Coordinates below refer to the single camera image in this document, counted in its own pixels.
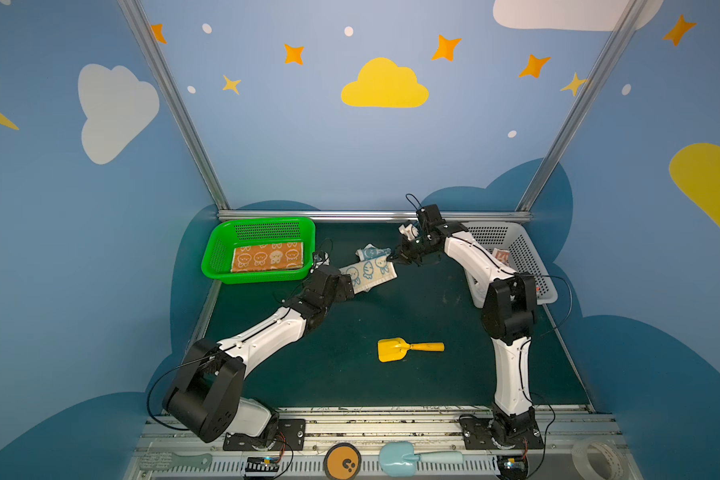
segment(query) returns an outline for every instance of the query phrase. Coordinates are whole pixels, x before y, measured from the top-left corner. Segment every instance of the gray brush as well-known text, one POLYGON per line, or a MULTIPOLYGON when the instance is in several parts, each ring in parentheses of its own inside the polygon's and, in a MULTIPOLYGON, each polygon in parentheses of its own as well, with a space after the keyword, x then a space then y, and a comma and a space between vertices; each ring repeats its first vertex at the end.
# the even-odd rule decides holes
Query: gray brush
POLYGON ((139 468, 142 470, 171 470, 173 467, 192 467, 205 470, 211 466, 213 456, 205 455, 181 456, 171 452, 148 452, 141 457, 139 468))

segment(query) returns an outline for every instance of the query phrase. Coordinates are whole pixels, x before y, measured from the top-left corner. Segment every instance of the robotic arm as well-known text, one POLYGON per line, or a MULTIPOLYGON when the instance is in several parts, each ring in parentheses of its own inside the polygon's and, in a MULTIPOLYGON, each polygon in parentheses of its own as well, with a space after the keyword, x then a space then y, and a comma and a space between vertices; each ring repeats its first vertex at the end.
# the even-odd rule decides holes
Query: robotic arm
POLYGON ((330 266, 325 255, 315 264, 303 291, 268 319, 220 342, 198 340, 187 352, 163 408, 204 442, 224 432, 253 437, 262 447, 274 439, 276 412, 241 398, 243 379, 271 354, 320 326, 334 302, 355 296, 350 276, 330 266))
POLYGON ((536 282, 519 274, 486 251, 459 222, 446 222, 436 205, 417 211, 418 236, 401 235, 400 244, 388 261, 416 263, 422 257, 444 252, 469 272, 472 281, 485 291, 476 306, 482 308, 483 328, 490 334, 496 355, 496 394, 491 434, 499 447, 522 442, 536 428, 528 389, 528 349, 536 324, 536 282))

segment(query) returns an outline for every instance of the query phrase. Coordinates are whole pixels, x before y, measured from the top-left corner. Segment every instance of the yellow cloud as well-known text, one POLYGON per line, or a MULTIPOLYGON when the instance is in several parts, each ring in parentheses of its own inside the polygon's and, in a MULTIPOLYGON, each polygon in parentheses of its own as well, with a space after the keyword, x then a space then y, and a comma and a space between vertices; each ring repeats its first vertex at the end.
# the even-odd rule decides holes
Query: yellow cloud
POLYGON ((720 147, 693 144, 670 162, 675 184, 720 227, 720 147))
POLYGON ((399 67, 388 58, 374 58, 360 69, 356 82, 342 90, 342 101, 352 107, 420 107, 429 90, 416 80, 416 73, 399 67))

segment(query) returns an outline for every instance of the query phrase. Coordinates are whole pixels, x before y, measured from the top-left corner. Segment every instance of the beige towel with blue print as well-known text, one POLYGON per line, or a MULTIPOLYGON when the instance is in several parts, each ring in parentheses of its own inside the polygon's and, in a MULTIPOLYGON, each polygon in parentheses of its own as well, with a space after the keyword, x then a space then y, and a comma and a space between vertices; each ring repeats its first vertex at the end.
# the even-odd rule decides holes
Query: beige towel with blue print
POLYGON ((352 278, 352 289, 355 293, 367 292, 380 283, 398 277, 394 272, 394 265, 387 262, 387 255, 391 252, 389 248, 376 248, 369 244, 357 251, 359 262, 339 270, 352 278))

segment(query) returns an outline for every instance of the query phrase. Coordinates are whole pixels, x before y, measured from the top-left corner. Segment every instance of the toy shovel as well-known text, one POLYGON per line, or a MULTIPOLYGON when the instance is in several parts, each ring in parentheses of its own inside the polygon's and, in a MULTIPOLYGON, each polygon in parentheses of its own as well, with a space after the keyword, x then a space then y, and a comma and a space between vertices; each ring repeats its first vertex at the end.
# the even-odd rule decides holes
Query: toy shovel
POLYGON ((410 442, 391 442, 378 453, 382 471, 390 477, 411 477, 416 473, 417 462, 464 463, 461 452, 413 453, 410 442))
POLYGON ((408 344, 402 338, 378 341, 378 359, 383 362, 401 360, 409 350, 423 350, 426 352, 442 352, 445 345, 442 343, 413 343, 408 344))

